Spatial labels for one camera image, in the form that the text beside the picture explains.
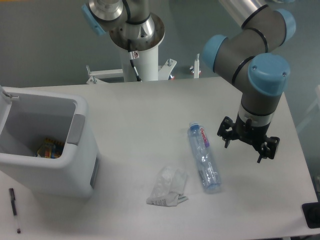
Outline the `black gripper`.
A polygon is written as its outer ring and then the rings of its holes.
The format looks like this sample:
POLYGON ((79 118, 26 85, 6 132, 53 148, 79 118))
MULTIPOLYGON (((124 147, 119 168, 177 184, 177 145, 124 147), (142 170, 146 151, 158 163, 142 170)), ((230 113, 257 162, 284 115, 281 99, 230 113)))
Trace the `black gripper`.
POLYGON ((230 141, 240 140, 248 145, 258 149, 259 157, 257 163, 262 159, 275 158, 280 143, 280 138, 276 136, 267 137, 267 131, 270 123, 264 126, 253 126, 245 123, 237 116, 235 123, 226 116, 221 122, 217 135, 222 137, 224 147, 227 148, 230 141))

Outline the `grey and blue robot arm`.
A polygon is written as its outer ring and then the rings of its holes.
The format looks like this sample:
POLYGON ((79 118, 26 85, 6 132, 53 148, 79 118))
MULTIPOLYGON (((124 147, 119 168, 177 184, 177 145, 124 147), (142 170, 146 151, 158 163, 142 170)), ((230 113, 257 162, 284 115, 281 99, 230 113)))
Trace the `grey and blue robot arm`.
MULTIPOLYGON (((211 37, 202 59, 242 97, 236 120, 225 117, 217 134, 226 145, 240 140, 251 145, 260 159, 273 159, 280 140, 267 136, 267 130, 291 72, 288 62, 273 50, 294 35, 295 18, 287 10, 271 9, 263 0, 223 0, 221 5, 242 31, 234 38, 211 37)), ((89 0, 81 10, 96 34, 109 33, 118 47, 126 82, 160 79, 158 46, 165 27, 150 11, 149 1, 89 0)))

